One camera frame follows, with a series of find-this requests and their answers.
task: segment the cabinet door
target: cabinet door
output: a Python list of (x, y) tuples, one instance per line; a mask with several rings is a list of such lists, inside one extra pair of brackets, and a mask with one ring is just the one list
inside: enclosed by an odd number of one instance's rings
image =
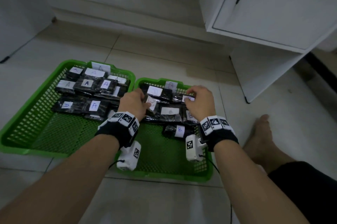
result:
[(53, 16), (47, 0), (0, 0), (0, 60), (47, 27)]
[(337, 0), (224, 0), (214, 29), (307, 49), (337, 23)]

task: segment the wrist tracker band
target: wrist tracker band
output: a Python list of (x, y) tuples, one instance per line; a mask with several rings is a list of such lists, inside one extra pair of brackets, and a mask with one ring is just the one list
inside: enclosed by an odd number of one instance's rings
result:
[(139, 122), (133, 114), (130, 112), (116, 112), (98, 126), (95, 136), (99, 134), (112, 135), (118, 140), (119, 149), (121, 147), (130, 147), (137, 135), (138, 127)]
[(203, 141), (207, 143), (209, 152), (214, 152), (214, 146), (222, 140), (232, 140), (239, 143), (233, 128), (223, 117), (205, 117), (200, 125)]

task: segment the forearm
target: forearm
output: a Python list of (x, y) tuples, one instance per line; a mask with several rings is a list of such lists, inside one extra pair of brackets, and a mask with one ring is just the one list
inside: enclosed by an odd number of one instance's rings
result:
[(214, 147), (221, 179), (241, 224), (308, 223), (293, 202), (241, 147), (223, 140)]
[(98, 135), (0, 211), (0, 223), (78, 223), (119, 143)]

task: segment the bare foot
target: bare foot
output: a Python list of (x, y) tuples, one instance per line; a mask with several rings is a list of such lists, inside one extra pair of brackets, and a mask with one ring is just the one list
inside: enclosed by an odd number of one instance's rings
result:
[(243, 150), (258, 165), (264, 164), (266, 157), (276, 148), (270, 130), (269, 115), (262, 115), (256, 120), (253, 135), (247, 140)]

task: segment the hand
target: hand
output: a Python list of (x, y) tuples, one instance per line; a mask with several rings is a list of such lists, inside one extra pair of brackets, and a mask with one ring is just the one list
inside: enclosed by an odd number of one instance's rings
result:
[(144, 94), (140, 88), (124, 94), (121, 98), (118, 111), (128, 111), (140, 122), (145, 117), (146, 109), (151, 107), (151, 103), (142, 103)]
[(206, 87), (195, 85), (186, 91), (186, 94), (194, 93), (195, 100), (185, 98), (186, 107), (191, 115), (199, 122), (205, 117), (215, 116), (215, 105), (213, 94)]

